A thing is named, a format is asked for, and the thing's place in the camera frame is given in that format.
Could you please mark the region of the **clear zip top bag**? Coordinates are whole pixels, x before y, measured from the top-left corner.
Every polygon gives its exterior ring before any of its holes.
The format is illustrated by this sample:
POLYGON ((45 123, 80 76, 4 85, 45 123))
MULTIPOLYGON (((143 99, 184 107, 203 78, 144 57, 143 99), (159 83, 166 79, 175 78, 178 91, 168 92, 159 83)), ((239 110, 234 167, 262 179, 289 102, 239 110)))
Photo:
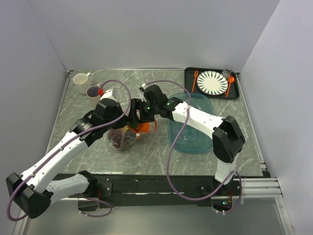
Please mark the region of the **clear zip top bag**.
POLYGON ((153 118, 152 122, 145 122, 145 123, 149 123, 150 124, 150 132, 137 132, 136 129, 133 129, 132 127, 130 127, 127 123, 127 118, 124 117, 122 119, 120 119, 119 121, 117 121, 114 125, 112 129, 126 129, 128 131, 130 131, 130 135, 131 135, 131 139, 129 142, 129 145, 127 147, 125 147, 124 149, 130 147, 132 144, 134 144, 139 138, 141 138, 142 136, 149 134, 151 132, 154 132, 157 128, 157 121, 155 118, 153 118))

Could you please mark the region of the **green lime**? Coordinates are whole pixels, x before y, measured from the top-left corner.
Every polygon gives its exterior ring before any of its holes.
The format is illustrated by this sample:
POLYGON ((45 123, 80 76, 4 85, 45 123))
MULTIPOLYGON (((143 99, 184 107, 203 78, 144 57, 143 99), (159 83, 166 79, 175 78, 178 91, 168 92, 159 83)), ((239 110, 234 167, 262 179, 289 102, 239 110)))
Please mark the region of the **green lime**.
POLYGON ((136 128, 138 127, 138 124, 133 123, 133 124, 130 124, 130 126, 131 126, 133 129, 136 129, 136 128))

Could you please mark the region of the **orange mandarin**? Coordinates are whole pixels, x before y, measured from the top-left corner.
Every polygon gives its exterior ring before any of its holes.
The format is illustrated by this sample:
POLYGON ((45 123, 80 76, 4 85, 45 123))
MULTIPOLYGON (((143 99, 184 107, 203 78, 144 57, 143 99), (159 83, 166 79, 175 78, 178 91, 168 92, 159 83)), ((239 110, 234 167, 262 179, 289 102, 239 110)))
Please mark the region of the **orange mandarin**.
POLYGON ((149 123, 140 123, 137 128, 137 132, 150 132, 150 124, 149 123))

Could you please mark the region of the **purple grape bunch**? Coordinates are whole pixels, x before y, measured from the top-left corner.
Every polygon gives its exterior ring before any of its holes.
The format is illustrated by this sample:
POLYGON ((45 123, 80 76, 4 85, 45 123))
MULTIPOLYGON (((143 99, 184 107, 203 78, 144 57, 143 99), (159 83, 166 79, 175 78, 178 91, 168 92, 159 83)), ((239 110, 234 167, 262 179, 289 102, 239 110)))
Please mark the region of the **purple grape bunch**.
POLYGON ((108 132, 108 139, 112 142, 113 147, 122 150, 129 145, 131 135, 126 129, 111 129, 108 132))

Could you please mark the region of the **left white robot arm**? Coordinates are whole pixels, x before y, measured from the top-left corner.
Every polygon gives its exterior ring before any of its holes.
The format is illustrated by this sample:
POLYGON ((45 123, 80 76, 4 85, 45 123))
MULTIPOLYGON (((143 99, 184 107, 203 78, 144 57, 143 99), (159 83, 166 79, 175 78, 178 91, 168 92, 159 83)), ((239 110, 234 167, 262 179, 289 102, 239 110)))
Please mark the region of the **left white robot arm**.
POLYGON ((126 126, 126 113, 113 98, 101 99, 94 110, 75 121, 61 141, 42 159, 22 174, 6 178, 10 203, 15 203, 29 218, 37 218, 56 201, 81 194, 97 197, 98 180, 88 171, 55 181, 62 167, 102 138, 110 129, 126 126))

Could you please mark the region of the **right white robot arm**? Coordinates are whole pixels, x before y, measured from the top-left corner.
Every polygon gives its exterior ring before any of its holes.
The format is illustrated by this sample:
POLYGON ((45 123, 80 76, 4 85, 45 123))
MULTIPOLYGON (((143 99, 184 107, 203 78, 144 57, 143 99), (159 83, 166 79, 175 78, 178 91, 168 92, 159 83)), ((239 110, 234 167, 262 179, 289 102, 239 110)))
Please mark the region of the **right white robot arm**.
POLYGON ((189 101, 173 96, 168 98, 158 85, 141 88, 145 100, 133 98, 129 125, 136 129, 141 123, 153 122, 156 115, 188 125, 201 131, 213 141, 213 152, 218 159, 214 189, 219 195, 231 190, 236 161, 246 140, 232 116, 218 117, 190 105, 189 101))

